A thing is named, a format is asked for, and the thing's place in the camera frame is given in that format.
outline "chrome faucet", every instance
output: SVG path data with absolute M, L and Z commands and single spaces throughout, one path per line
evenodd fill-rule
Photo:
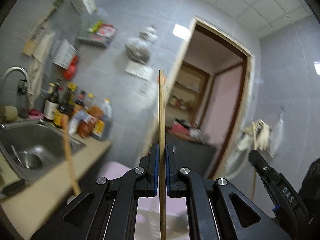
M 0 86 L 0 124 L 4 123 L 4 105 L 3 105 L 3 100 L 2 100 L 4 82 L 5 82 L 5 79 L 7 78 L 7 76 L 13 71 L 19 71 L 25 76 L 26 81 L 27 81 L 27 91 L 30 91 L 30 77 L 29 77 L 28 72 L 23 67 L 20 67 L 20 66 L 11 67 L 3 74 L 2 80 L 1 80 L 1 86 Z

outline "countertop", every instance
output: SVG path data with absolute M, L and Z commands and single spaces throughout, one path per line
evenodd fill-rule
M 112 142 L 98 141 L 92 137 L 83 140 L 78 135 L 74 138 L 86 144 L 86 147 L 73 155 L 76 176 L 80 179 Z M 18 180 L 2 155 L 0 167 L 5 184 Z M 12 225 L 25 240 L 28 240 L 50 218 L 70 190 L 67 163 L 63 161 L 20 193 L 0 200 L 0 204 Z

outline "wooden handle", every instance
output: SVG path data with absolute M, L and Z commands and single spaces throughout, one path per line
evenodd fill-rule
M 69 141 L 69 134 L 68 134 L 68 122 L 69 117 L 64 114 L 62 117 L 62 128 L 63 128 L 63 148 L 64 148 L 64 156 L 68 163 L 68 169 L 69 169 L 69 177 L 72 185 L 73 194 L 75 196 L 78 196 L 81 193 L 79 184 L 76 179 L 76 173 L 75 173 L 75 167 L 73 165 L 73 159 L 71 155 L 71 146 Z
M 165 240 L 165 117 L 164 117 L 164 73 L 159 71 L 159 174 L 160 174 L 160 235 Z
M 253 132 L 253 149 L 257 149 L 257 135 L 256 135 L 256 125 L 252 122 L 252 132 Z M 256 182 L 257 182 L 257 171 L 256 168 L 253 169 L 253 183 L 252 183 L 252 190 L 251 190 L 251 197 L 250 200 L 253 201 L 254 199 L 254 192 L 256 189 Z

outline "spoon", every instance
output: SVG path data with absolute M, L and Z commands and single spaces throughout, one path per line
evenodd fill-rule
M 19 162 L 21 163 L 21 165 L 23 166 L 21 160 L 20 160 L 19 157 L 18 157 L 18 154 L 17 154 L 17 152 L 16 152 L 16 149 L 13 147 L 13 145 L 11 145 L 11 149 L 13 150 L 13 153 L 14 153 L 15 156 L 17 157 L 18 161 L 19 161 Z

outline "kitchen sink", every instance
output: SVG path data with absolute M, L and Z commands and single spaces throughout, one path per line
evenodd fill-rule
M 72 154 L 85 146 L 73 138 L 70 138 L 70 144 Z M 18 155 L 21 153 L 36 155 L 41 159 L 41 167 L 36 169 L 22 167 L 12 148 Z M 65 160 L 63 133 L 42 120 L 27 120 L 4 125 L 0 131 L 0 150 L 15 173 L 28 184 Z

